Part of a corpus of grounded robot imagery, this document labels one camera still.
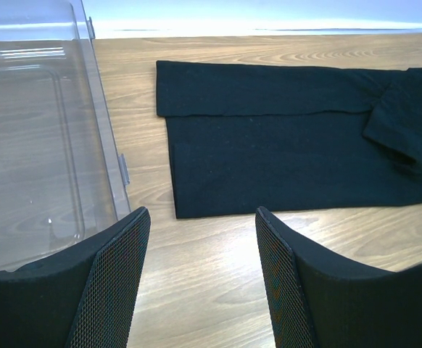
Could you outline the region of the clear plastic storage bin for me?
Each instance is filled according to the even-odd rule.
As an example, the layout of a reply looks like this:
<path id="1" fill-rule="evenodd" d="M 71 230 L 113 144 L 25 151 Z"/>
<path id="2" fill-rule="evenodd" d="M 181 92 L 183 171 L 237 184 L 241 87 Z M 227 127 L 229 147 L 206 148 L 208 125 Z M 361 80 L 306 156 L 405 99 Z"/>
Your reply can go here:
<path id="1" fill-rule="evenodd" d="M 81 1 L 0 1 L 0 270 L 131 211 Z"/>

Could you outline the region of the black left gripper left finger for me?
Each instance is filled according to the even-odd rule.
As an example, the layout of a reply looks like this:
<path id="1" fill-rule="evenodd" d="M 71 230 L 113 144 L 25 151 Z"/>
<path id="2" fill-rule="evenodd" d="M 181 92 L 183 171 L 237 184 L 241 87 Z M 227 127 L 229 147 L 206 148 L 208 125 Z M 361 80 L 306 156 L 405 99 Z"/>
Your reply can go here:
<path id="1" fill-rule="evenodd" d="M 149 241 L 139 207 L 15 271 L 0 271 L 0 347 L 126 347 Z"/>

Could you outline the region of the black t shirt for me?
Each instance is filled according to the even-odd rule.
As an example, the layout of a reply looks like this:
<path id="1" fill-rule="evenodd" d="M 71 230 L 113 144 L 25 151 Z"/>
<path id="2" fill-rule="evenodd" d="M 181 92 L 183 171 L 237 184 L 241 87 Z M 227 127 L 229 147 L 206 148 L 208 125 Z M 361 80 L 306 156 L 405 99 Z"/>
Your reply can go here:
<path id="1" fill-rule="evenodd" d="M 156 68 L 177 218 L 422 203 L 422 67 Z"/>

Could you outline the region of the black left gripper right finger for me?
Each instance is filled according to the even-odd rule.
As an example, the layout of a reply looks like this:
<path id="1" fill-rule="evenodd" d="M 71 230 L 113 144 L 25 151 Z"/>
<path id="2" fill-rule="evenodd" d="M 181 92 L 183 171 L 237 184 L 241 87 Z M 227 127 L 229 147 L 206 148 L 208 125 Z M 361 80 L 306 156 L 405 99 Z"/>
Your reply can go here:
<path id="1" fill-rule="evenodd" d="M 277 347 L 422 347 L 422 263 L 392 272 L 356 262 L 264 207 L 255 226 Z"/>

